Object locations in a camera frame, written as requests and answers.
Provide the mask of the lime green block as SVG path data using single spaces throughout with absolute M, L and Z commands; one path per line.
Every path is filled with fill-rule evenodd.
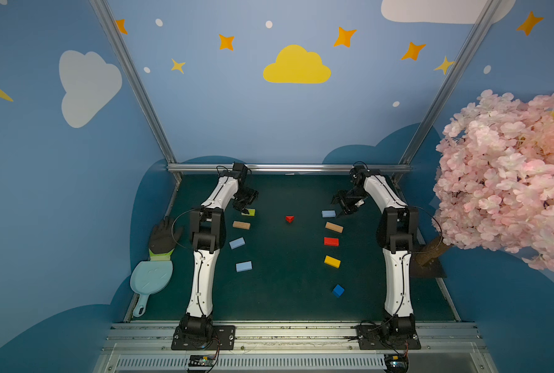
M 241 214 L 242 214 L 242 216 L 254 217 L 255 214 L 256 214 L 256 210 L 253 209 L 253 208 L 247 208 L 247 211 L 246 211 L 246 212 L 242 212 Z

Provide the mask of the light blue block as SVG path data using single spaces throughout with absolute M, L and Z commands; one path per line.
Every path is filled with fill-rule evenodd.
M 334 210 L 323 210 L 321 215 L 324 219 L 334 219 L 337 216 L 337 213 Z
M 233 241 L 230 242 L 230 248 L 232 250 L 235 250 L 236 248 L 239 248 L 239 247 L 242 247 L 246 244 L 245 240 L 243 237 L 239 238 L 239 239 L 235 239 Z
M 239 272 L 244 272 L 244 271 L 249 271 L 249 270 L 252 270 L 252 269 L 253 269 L 253 264 L 252 264 L 251 261 L 236 264 L 236 271 L 238 273 Z

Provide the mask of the natural wood block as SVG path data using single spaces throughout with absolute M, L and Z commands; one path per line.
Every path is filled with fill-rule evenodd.
M 233 228 L 249 230 L 250 227 L 251 227 L 251 224 L 249 222 L 238 222 L 238 221 L 233 222 Z
M 325 228 L 336 233 L 343 233 L 344 227 L 331 222 L 325 224 Z

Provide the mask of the red rectangular block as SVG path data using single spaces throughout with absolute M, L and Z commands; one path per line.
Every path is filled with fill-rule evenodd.
M 324 237 L 324 245 L 325 246 L 338 247 L 339 246 L 339 239 Z

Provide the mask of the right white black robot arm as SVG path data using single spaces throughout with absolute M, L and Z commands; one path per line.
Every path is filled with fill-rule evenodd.
M 415 251 L 418 209 L 407 205 L 387 183 L 385 176 L 357 162 L 349 175 L 353 188 L 338 191 L 331 203 L 339 205 L 342 214 L 353 214 L 372 198 L 381 212 L 376 241 L 383 250 L 387 295 L 384 321 L 376 328 L 381 339 L 412 337 L 415 316 L 410 295 L 410 262 Z

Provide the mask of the yellow rectangular block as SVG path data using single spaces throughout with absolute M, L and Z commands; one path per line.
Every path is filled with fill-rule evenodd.
M 332 256 L 325 256 L 324 263 L 330 267 L 339 268 L 342 262 Z

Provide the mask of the dark blue small block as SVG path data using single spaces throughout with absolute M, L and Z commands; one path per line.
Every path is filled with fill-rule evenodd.
M 340 286 L 339 284 L 337 284 L 334 289 L 333 289 L 333 294 L 337 297 L 337 298 L 340 298 L 344 292 L 345 292 L 345 289 L 343 289 L 342 286 Z

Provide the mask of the pink artificial blossom tree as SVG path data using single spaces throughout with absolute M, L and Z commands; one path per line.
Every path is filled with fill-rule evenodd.
M 452 117 L 436 150 L 428 256 L 502 250 L 554 272 L 554 93 L 524 102 L 485 90 Z

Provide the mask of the right small circuit board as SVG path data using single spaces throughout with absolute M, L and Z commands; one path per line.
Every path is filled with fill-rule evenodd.
M 408 358 L 399 354 L 384 356 L 385 373 L 407 373 L 409 368 Z

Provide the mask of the small circuit board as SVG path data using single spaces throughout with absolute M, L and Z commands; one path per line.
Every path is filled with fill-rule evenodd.
M 188 368 L 213 368 L 216 359 L 210 355 L 191 355 L 188 359 Z
M 399 354 L 384 356 L 385 373 L 407 373 L 409 368 L 408 358 Z

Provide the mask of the aluminium frame back crossbar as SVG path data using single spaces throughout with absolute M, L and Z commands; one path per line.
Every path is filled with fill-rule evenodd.
M 353 165 L 344 164 L 251 164 L 246 167 L 252 173 L 347 173 L 355 166 L 365 166 L 369 170 L 376 170 L 380 173 L 409 173 L 412 170 L 410 165 L 365 165 L 357 162 Z M 211 163 L 169 163 L 167 169 L 174 173 L 215 173 L 225 169 L 232 169 L 232 164 L 211 164 Z

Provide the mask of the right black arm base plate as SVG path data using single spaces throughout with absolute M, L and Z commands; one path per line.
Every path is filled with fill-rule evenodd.
M 361 350 L 420 350 L 421 342 L 416 330 L 396 331 L 388 326 L 373 324 L 355 326 L 356 338 Z

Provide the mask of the aluminium frame rail front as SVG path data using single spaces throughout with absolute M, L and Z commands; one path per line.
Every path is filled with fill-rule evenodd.
M 385 372 L 384 356 L 404 355 L 410 372 L 495 372 L 474 323 L 418 323 L 420 350 L 361 350 L 356 322 L 227 321 L 232 351 L 172 351 L 176 323 L 118 323 L 110 329 L 95 372 Z M 188 368 L 210 355 L 213 368 Z

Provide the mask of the left aluminium frame post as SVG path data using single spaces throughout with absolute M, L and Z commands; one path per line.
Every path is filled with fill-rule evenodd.
M 170 146 L 166 133 L 163 130 L 163 126 L 160 122 L 160 118 L 155 112 L 152 102 L 149 99 L 148 93 L 143 85 L 143 82 L 138 75 L 138 71 L 135 67 L 135 63 L 129 54 L 127 45 L 119 31 L 118 25 L 115 23 L 113 13 L 108 4 L 108 1 L 104 0 L 90 0 L 90 4 L 99 20 L 102 28 L 104 29 L 107 39 L 113 48 L 113 51 L 121 65 L 121 68 L 127 78 L 127 81 L 132 88 L 135 98 L 141 107 L 144 117 L 160 147 L 161 152 L 169 166 L 176 164 L 177 160 L 174 155 L 174 151 Z

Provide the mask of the aluminium frame post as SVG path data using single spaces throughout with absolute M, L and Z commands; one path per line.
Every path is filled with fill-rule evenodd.
M 161 152 L 169 166 L 176 164 L 177 160 L 174 155 L 174 151 L 170 146 L 166 133 L 163 130 L 163 126 L 160 122 L 160 118 L 155 112 L 152 102 L 149 99 L 148 93 L 143 85 L 143 82 L 138 75 L 138 71 L 135 67 L 135 63 L 129 54 L 127 45 L 119 31 L 118 25 L 115 23 L 113 13 L 108 4 L 108 1 L 104 0 L 90 0 L 90 4 L 99 20 L 102 28 L 104 29 L 107 39 L 113 48 L 113 51 L 121 65 L 121 68 L 127 78 L 127 81 L 132 88 L 135 98 L 141 107 L 144 117 L 160 147 Z
M 412 171 L 412 161 L 418 154 L 431 128 L 442 113 L 466 68 L 482 44 L 482 41 L 485 39 L 493 24 L 493 18 L 501 4 L 501 0 L 490 0 L 483 6 L 480 15 L 476 19 L 474 26 L 457 55 L 456 62 L 452 66 L 451 72 L 447 74 L 434 101 L 432 101 L 431 106 L 426 112 L 426 116 L 424 116 L 412 139 L 409 141 L 398 163 L 398 171 L 392 174 L 392 180 L 396 185 L 399 184 L 404 174 Z

